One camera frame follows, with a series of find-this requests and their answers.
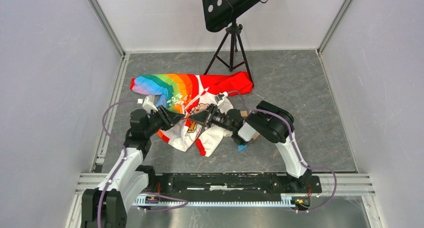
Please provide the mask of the rainbow cartoon zip jacket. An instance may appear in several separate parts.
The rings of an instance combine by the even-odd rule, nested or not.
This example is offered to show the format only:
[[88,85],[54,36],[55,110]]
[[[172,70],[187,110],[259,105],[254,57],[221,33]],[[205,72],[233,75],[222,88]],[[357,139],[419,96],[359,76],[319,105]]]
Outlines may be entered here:
[[[170,111],[186,114],[183,122],[167,131],[160,130],[158,136],[173,148],[187,151],[196,145],[202,156],[209,157],[224,137],[225,129],[206,128],[188,117],[204,111],[215,104],[215,95],[227,92],[230,96],[247,94],[252,91],[253,83],[246,71],[232,75],[195,75],[186,73],[145,74],[131,80],[130,89],[142,95],[158,96],[156,106]],[[221,112],[233,108],[228,97],[218,107]]]

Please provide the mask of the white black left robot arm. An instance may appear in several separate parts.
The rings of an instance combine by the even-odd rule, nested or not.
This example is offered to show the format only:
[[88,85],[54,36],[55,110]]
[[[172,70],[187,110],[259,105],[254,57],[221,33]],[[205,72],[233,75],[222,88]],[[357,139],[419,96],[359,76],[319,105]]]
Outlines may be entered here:
[[81,200],[81,227],[124,228],[128,211],[144,190],[153,191],[157,178],[153,166],[142,164],[151,147],[151,136],[168,130],[184,118],[163,106],[130,114],[130,128],[123,149],[105,179],[96,188],[86,189]]

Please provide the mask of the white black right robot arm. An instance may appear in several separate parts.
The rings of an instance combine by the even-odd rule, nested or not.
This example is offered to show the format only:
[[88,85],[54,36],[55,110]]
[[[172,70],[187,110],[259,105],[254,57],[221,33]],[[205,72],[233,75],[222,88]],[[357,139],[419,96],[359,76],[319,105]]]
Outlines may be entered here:
[[294,118],[289,112],[261,101],[245,118],[238,109],[220,112],[215,104],[188,118],[207,128],[215,126],[229,131],[239,146],[247,145],[257,133],[260,134],[275,144],[280,152],[289,176],[289,187],[295,192],[302,192],[309,186],[312,171],[297,147]]

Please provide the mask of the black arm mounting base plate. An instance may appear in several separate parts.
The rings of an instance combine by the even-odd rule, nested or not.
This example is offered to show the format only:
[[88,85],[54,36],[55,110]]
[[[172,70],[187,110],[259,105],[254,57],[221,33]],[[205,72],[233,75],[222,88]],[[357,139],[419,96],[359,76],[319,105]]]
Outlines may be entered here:
[[322,192],[318,176],[299,181],[285,173],[162,173],[156,174],[147,192],[189,202],[274,202],[282,194]]

